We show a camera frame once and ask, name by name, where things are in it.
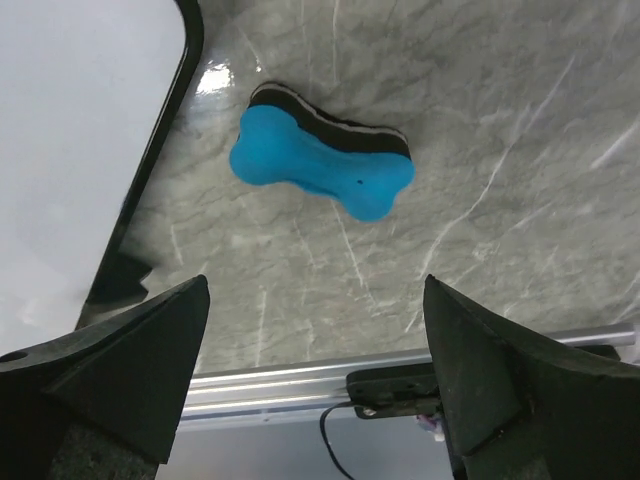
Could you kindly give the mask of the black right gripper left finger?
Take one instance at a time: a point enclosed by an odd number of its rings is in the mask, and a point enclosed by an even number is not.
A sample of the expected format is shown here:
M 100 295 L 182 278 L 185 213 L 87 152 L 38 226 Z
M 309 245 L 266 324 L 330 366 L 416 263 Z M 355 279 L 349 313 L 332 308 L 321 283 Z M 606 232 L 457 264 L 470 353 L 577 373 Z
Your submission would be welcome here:
M 209 307 L 198 275 L 2 355 L 2 478 L 155 478 L 172 450 Z

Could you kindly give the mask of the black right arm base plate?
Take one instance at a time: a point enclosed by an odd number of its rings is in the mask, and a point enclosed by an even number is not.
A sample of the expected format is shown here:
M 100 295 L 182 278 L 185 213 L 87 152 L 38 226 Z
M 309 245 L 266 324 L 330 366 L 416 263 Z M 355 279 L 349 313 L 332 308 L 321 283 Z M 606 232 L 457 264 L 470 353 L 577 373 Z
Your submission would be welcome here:
M 349 404 L 360 418 L 425 416 L 483 421 L 490 428 L 527 416 L 532 387 L 523 362 L 538 355 L 573 369 L 609 371 L 620 363 L 610 345 L 567 346 L 527 331 L 430 342 L 431 361 L 364 369 L 346 377 Z

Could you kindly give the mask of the blue bone-shaped whiteboard eraser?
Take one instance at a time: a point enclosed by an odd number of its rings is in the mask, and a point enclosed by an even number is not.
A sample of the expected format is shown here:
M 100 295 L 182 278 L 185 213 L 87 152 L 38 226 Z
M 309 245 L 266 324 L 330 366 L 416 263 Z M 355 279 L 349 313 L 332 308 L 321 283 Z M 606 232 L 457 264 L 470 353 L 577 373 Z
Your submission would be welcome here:
M 388 215 L 416 173 L 401 132 L 334 117 L 274 81 L 252 92 L 229 163 L 250 185 L 290 183 L 361 222 Z

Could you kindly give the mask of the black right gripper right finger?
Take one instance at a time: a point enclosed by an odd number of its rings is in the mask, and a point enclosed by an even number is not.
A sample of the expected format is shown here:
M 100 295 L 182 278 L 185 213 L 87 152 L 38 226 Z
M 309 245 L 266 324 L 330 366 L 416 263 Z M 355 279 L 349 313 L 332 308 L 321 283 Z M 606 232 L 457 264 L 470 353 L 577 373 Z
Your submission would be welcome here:
M 434 276 L 423 311 L 455 478 L 638 478 L 638 366 L 536 333 Z

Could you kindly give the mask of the white whiteboard black frame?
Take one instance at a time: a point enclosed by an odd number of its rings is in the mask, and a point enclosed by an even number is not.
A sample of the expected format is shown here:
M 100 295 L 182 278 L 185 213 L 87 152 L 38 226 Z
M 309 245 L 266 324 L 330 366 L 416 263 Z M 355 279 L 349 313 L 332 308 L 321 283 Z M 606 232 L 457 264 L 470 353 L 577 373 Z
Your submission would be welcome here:
M 194 1 L 1 5 L 1 331 L 73 328 L 199 62 Z

